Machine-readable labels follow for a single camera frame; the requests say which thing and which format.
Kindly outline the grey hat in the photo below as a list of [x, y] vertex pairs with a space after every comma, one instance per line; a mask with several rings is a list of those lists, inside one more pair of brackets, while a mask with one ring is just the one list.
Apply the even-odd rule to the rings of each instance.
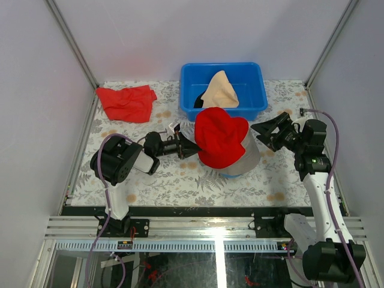
[[241, 145], [245, 149], [245, 154], [232, 165], [223, 169], [218, 169], [219, 173], [227, 175], [243, 175], [253, 170], [258, 165], [260, 161], [260, 151], [251, 131], [247, 133]]

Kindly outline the red hat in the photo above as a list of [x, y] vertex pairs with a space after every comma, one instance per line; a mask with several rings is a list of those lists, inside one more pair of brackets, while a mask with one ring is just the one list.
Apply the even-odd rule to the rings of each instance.
[[245, 154], [242, 141], [248, 131], [246, 119], [232, 117], [219, 107], [204, 109], [196, 116], [194, 126], [200, 161], [213, 169], [231, 166]]

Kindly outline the blue bucket hat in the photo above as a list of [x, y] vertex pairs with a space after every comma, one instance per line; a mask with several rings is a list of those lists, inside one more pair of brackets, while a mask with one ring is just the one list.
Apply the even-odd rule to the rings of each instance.
[[222, 173], [220, 175], [222, 177], [225, 177], [225, 178], [228, 178], [228, 179], [234, 179], [234, 178], [242, 176], [242, 174], [240, 174], [240, 175], [227, 175], [227, 174], [222, 174]]

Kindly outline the blue plastic bin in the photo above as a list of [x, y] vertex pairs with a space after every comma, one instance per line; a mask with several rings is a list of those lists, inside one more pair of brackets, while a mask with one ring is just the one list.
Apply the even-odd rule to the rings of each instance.
[[253, 121], [268, 106], [262, 71], [254, 62], [185, 64], [179, 102], [189, 121], [209, 107]]

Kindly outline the beige bucket hat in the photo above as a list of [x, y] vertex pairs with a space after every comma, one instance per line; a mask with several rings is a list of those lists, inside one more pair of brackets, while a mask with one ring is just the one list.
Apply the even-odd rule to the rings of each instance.
[[229, 82], [224, 70], [217, 72], [211, 79], [208, 88], [194, 102], [194, 108], [237, 108], [238, 96]]

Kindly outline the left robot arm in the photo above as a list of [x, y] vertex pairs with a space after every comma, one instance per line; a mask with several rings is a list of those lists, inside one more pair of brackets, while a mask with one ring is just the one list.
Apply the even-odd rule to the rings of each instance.
[[201, 151], [199, 146], [175, 130], [172, 136], [163, 140], [162, 132], [152, 131], [144, 137], [144, 143], [113, 133], [101, 143], [92, 156], [90, 168], [104, 185], [106, 208], [104, 219], [99, 220], [98, 237], [137, 235], [136, 226], [131, 223], [130, 208], [122, 183], [132, 169], [153, 175], [161, 156], [175, 154], [183, 160]]

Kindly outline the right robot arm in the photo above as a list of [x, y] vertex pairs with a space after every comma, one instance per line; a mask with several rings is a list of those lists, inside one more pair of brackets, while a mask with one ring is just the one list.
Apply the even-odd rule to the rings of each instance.
[[323, 152], [327, 125], [317, 119], [293, 121], [284, 112], [251, 127], [270, 150], [286, 148], [293, 152], [295, 169], [310, 197], [314, 227], [301, 214], [287, 214], [273, 223], [277, 235], [291, 235], [301, 250], [306, 279], [333, 283], [357, 281], [363, 287], [360, 268], [366, 252], [363, 245], [354, 242], [340, 211], [334, 189], [336, 161]]

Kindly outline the floral table mat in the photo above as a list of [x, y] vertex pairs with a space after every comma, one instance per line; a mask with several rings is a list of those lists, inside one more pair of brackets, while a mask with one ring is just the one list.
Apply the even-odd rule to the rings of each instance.
[[[69, 203], [72, 206], [103, 206], [104, 185], [90, 168], [93, 154], [104, 138], [120, 133], [140, 141], [151, 131], [164, 132], [176, 122], [192, 139], [194, 124], [179, 106], [177, 81], [154, 81], [149, 86], [157, 99], [149, 122], [131, 124], [111, 121], [100, 102], [93, 109], [88, 141]], [[133, 169], [123, 183], [125, 198], [133, 206], [309, 206], [310, 198], [294, 167], [293, 154], [269, 150], [259, 143], [260, 163], [250, 172], [229, 179], [202, 164], [197, 156], [180, 160], [176, 155], [161, 157], [153, 175]]]

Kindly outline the red cloth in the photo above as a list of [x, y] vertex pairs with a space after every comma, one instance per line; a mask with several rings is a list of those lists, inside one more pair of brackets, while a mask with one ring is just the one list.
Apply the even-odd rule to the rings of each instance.
[[101, 101], [106, 116], [111, 121], [149, 122], [153, 102], [157, 100], [154, 90], [149, 85], [123, 88], [118, 91], [97, 88], [95, 93]]

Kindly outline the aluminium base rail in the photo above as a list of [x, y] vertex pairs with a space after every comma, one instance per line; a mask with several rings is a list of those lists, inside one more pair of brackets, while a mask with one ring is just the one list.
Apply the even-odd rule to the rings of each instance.
[[[131, 217], [135, 226], [135, 241], [144, 240], [209, 240], [217, 236], [228, 241], [250, 241], [252, 239], [280, 239], [266, 229], [268, 217], [256, 222], [253, 217]], [[51, 216], [44, 239], [93, 240], [101, 224], [95, 217]]]

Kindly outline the right aluminium frame post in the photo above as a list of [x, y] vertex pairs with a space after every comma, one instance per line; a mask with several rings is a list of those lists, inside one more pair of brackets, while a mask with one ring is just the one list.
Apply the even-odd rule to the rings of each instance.
[[355, 11], [356, 7], [359, 5], [360, 0], [350, 0], [347, 3], [346, 8], [344, 9], [340, 19], [338, 20], [334, 30], [331, 33], [331, 36], [329, 37], [328, 41], [326, 42], [326, 45], [324, 46], [318, 60], [316, 61], [316, 64], [314, 68], [312, 69], [311, 73], [307, 77], [306, 81], [304, 82], [304, 87], [306, 90], [309, 89], [309, 87], [314, 82], [316, 76], [318, 75], [321, 67], [323, 66], [324, 62], [326, 61], [328, 55], [330, 54], [332, 48], [336, 44], [339, 36], [341, 35], [344, 27], [347, 25], [350, 17], [352, 16], [353, 12]]

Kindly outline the aluminium frame post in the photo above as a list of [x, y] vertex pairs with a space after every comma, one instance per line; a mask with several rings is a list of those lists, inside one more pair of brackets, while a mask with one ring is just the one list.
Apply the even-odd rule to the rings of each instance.
[[71, 32], [67, 22], [64, 19], [63, 14], [61, 13], [58, 4], [54, 0], [44, 0], [44, 3], [47, 5], [50, 13], [55, 19], [63, 37], [65, 38], [67, 44], [69, 45], [70, 50], [72, 51], [77, 63], [79, 64], [81, 70], [83, 71], [87, 81], [93, 90], [96, 90], [99, 87], [99, 83], [96, 80], [93, 72], [91, 71], [80, 47], [75, 40], [73, 33]]
[[304, 82], [304, 87], [306, 90], [309, 89], [309, 87], [314, 82], [316, 76], [318, 75], [321, 67], [323, 66], [324, 62], [326, 61], [328, 55], [330, 54], [332, 48], [336, 44], [339, 36], [341, 35], [344, 27], [347, 25], [350, 17], [352, 16], [353, 12], [355, 11], [356, 7], [359, 5], [360, 0], [350, 0], [347, 3], [346, 8], [344, 9], [340, 19], [338, 20], [334, 30], [331, 33], [331, 36], [329, 37], [328, 41], [326, 42], [326, 45], [324, 46], [318, 60], [316, 61], [316, 64], [314, 68], [312, 69], [311, 73], [307, 77], [306, 81]]

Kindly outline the left aluminium frame post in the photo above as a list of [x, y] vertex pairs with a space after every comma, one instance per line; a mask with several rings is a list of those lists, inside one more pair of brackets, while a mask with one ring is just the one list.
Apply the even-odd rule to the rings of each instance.
[[58, 4], [54, 0], [44, 0], [44, 3], [47, 5], [50, 13], [55, 19], [63, 37], [65, 38], [67, 44], [69, 45], [70, 50], [72, 51], [77, 63], [79, 64], [81, 70], [83, 71], [87, 81], [93, 90], [96, 90], [99, 87], [99, 83], [96, 80], [93, 72], [91, 71], [80, 47], [75, 40], [73, 33], [71, 32], [67, 22], [64, 19], [63, 14], [61, 13]]

